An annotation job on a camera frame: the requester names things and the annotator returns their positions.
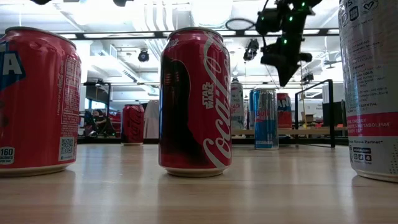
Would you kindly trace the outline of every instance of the coca-cola logo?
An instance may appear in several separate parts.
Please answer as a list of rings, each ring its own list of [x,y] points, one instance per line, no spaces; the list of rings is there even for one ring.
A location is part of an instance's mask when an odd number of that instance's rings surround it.
[[[207,36],[207,41],[205,46],[203,47],[203,64],[205,66],[205,70],[211,80],[216,84],[215,88],[215,110],[217,111],[219,118],[215,120],[215,126],[220,134],[216,139],[206,138],[203,141],[203,147],[205,149],[205,153],[208,156],[209,160],[216,167],[225,167],[223,164],[209,149],[210,146],[216,146],[217,149],[225,156],[225,158],[231,158],[231,149],[229,148],[229,141],[231,140],[231,114],[229,110],[229,53],[226,48],[224,48],[223,43],[220,42],[220,39],[211,32],[204,31],[204,34]],[[209,49],[213,47],[218,52],[223,52],[226,55],[224,59],[224,68],[226,70],[226,75],[223,77],[222,81],[218,80],[215,74],[221,74],[222,68],[221,65],[217,62],[217,60],[208,55]]]

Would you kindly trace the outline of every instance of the barcode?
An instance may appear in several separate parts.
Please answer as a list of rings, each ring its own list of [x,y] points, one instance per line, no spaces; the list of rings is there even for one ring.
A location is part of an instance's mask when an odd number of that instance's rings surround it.
[[[73,152],[75,149],[74,137],[60,138],[60,156],[59,161],[67,161],[73,159]]]

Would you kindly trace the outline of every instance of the red soda can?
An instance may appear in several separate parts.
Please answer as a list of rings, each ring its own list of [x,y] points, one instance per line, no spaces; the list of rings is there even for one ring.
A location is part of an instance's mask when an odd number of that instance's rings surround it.
[[[140,146],[144,142],[144,108],[142,105],[124,106],[122,142],[125,146]]]
[[[289,94],[278,93],[278,128],[292,129],[292,102]]]
[[[0,176],[74,163],[80,65],[76,46],[51,32],[12,27],[0,38]]]
[[[229,53],[219,33],[176,30],[162,54],[159,164],[208,177],[231,164]]]

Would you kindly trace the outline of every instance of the table surface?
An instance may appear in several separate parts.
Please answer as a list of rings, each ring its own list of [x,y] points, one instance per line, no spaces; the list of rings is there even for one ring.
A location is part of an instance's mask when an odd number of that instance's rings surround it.
[[[233,147],[223,175],[157,165],[157,146],[79,145],[68,170],[0,179],[0,223],[398,223],[398,185],[356,176],[347,147]]]

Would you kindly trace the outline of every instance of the ceiling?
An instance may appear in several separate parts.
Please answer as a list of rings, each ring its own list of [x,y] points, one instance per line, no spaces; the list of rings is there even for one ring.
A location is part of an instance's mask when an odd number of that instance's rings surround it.
[[[270,1],[267,7],[275,7]],[[175,30],[189,26],[207,26],[214,29],[225,29],[224,22],[230,18],[243,17],[255,21],[257,11],[264,6],[265,0],[135,0],[127,2],[126,7],[117,7],[112,0],[81,0],[64,2],[53,0],[45,6],[38,6],[28,0],[0,0],[0,34],[12,26],[30,26],[59,33],[76,32],[129,32]],[[306,28],[338,28],[338,1],[323,0],[314,7],[316,16],[307,19]],[[234,23],[234,28],[242,29],[248,24]],[[260,64],[260,56],[244,63],[243,53],[250,38],[225,38],[225,44],[231,52],[231,71],[237,72],[241,82],[278,82],[276,69]],[[267,38],[267,44],[276,38]],[[140,82],[159,81],[159,57],[166,45],[166,40],[103,40],[101,45],[108,49],[110,45],[118,51],[118,58],[129,72],[140,78]],[[148,49],[148,62],[140,62],[137,57],[140,49]],[[313,62],[303,64],[303,73],[313,72],[315,82],[332,78],[343,81],[341,63],[334,68],[323,65],[325,60],[339,60],[339,37],[307,37],[302,44],[302,52],[313,55]],[[107,68],[107,63],[98,60],[94,54],[88,77],[106,78],[123,76],[121,71],[115,75]],[[300,81],[298,71],[292,81]],[[131,79],[114,78],[120,82],[132,82]],[[253,88],[257,85],[246,85]],[[145,91],[138,86],[118,87],[115,91]]]

